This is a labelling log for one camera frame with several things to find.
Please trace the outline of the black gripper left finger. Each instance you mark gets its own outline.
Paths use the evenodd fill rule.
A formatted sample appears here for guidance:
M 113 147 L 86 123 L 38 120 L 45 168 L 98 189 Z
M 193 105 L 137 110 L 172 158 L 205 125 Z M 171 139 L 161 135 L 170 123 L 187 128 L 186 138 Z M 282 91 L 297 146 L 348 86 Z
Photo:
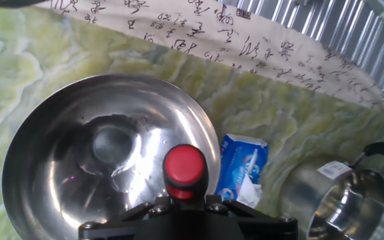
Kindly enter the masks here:
M 88 221 L 78 227 L 80 240 L 133 239 L 143 222 L 170 213 L 172 199 L 157 197 L 154 203 L 142 203 L 105 223 Z

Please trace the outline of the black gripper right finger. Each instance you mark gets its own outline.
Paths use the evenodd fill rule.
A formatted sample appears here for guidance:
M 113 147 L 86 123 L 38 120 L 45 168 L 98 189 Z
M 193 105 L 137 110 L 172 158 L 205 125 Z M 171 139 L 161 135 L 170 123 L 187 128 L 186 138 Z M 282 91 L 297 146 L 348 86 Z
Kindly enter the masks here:
M 298 220 L 276 218 L 220 195 L 205 197 L 205 211 L 232 220 L 245 239 L 298 240 Z

